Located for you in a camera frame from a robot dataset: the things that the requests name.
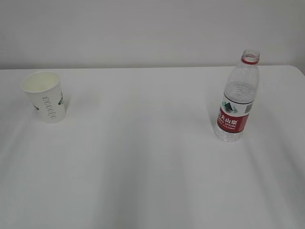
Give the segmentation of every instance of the printed text on cup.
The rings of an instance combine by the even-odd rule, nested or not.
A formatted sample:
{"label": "printed text on cup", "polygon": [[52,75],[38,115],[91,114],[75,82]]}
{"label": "printed text on cup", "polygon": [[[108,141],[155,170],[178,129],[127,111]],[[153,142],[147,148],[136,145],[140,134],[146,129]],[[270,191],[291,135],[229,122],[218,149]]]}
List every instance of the printed text on cup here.
{"label": "printed text on cup", "polygon": [[46,106],[48,116],[50,117],[50,119],[55,119],[56,118],[56,112],[54,112],[49,98],[48,97],[43,97],[42,100],[43,100],[43,102]]}

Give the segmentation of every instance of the paper cup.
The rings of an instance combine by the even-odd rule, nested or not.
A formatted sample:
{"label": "paper cup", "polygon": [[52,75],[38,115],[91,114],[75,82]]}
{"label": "paper cup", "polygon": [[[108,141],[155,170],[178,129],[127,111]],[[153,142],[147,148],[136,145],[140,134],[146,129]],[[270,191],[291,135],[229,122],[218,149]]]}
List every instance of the paper cup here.
{"label": "paper cup", "polygon": [[42,121],[57,123],[64,119],[66,112],[59,75],[53,72],[36,72],[23,80],[21,88],[37,109]]}

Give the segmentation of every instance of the plastic water bottle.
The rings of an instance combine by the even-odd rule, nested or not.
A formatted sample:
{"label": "plastic water bottle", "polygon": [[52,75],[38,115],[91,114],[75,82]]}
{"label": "plastic water bottle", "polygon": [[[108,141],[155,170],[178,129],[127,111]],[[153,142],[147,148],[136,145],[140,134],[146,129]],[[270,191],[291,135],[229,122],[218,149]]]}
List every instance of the plastic water bottle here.
{"label": "plastic water bottle", "polygon": [[234,142],[243,133],[258,87],[259,56],[258,51],[245,50],[229,76],[214,128],[221,140]]}

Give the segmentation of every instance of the bottle label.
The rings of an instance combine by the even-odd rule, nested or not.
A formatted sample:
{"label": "bottle label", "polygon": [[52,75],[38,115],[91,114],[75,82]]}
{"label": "bottle label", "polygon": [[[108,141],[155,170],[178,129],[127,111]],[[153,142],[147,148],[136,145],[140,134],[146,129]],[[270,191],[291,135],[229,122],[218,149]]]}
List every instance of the bottle label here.
{"label": "bottle label", "polygon": [[218,126],[229,133],[243,131],[253,102],[248,104],[235,103],[224,95],[217,118]]}

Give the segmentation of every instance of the tabletop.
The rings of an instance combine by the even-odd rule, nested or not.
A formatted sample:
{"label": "tabletop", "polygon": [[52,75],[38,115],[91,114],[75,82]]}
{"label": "tabletop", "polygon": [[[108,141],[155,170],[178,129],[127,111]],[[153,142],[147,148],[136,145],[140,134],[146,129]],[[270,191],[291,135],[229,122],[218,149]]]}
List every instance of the tabletop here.
{"label": "tabletop", "polygon": [[213,132],[233,67],[53,69],[41,122],[0,70],[1,229],[303,229],[305,77],[260,66],[243,137]]}

